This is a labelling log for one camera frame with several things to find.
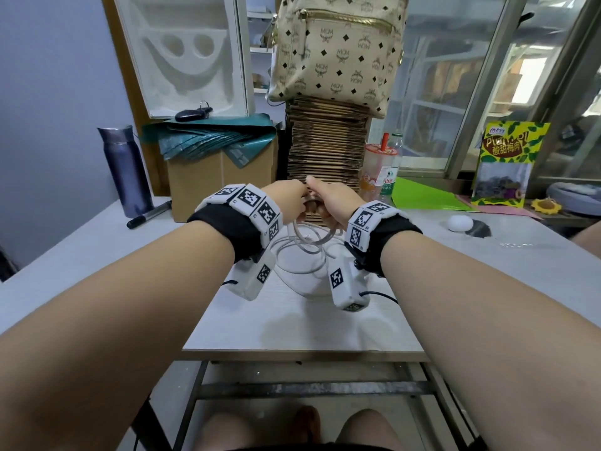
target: plastic cup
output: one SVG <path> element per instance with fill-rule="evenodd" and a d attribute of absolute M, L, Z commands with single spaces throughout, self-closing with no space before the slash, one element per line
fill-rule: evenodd
<path fill-rule="evenodd" d="M 378 143 L 365 144 L 363 166 L 359 173 L 359 196 L 367 202 L 380 196 L 388 169 L 393 166 L 398 153 L 394 148 L 381 150 L 380 147 Z"/>

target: white table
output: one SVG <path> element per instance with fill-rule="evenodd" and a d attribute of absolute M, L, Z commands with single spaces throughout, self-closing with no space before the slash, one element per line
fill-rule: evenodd
<path fill-rule="evenodd" d="M 487 222 L 493 234 L 476 239 L 443 226 L 453 212 L 409 213 L 424 234 L 529 284 L 601 326 L 601 260 L 541 223 L 521 216 L 472 214 Z M 0 285 L 0 333 L 79 280 L 180 226 L 169 213 L 135 230 L 127 229 L 126 222 L 116 202 Z M 299 253 L 290 249 L 282 259 L 314 261 Z M 286 278 L 300 290 L 328 291 L 325 269 Z M 371 290 L 392 295 L 386 280 L 371 282 Z M 427 361 L 401 310 L 386 298 L 375 296 L 367 309 L 348 313 L 336 309 L 331 299 L 305 299 L 274 274 L 251 303 L 222 288 L 180 359 Z"/>

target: gray wall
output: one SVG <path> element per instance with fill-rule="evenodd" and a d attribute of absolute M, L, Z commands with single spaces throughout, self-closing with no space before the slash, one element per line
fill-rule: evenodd
<path fill-rule="evenodd" d="M 96 127 L 132 122 L 100 0 L 0 0 L 0 245 L 18 265 L 117 199 Z"/>

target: purple water bottle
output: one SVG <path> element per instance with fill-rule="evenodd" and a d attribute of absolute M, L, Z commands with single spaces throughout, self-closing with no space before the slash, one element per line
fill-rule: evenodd
<path fill-rule="evenodd" d="M 142 156 L 133 140 L 131 125 L 98 128 L 105 144 L 106 161 L 115 181 L 125 216 L 136 218 L 154 208 Z"/>

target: red straw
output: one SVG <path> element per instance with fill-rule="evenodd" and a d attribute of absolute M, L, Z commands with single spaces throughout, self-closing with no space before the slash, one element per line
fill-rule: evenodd
<path fill-rule="evenodd" d="M 390 136 L 389 133 L 384 133 L 384 135 L 382 136 L 382 144 L 380 146 L 380 151 L 386 151 L 386 144 L 388 143 L 388 136 Z"/>

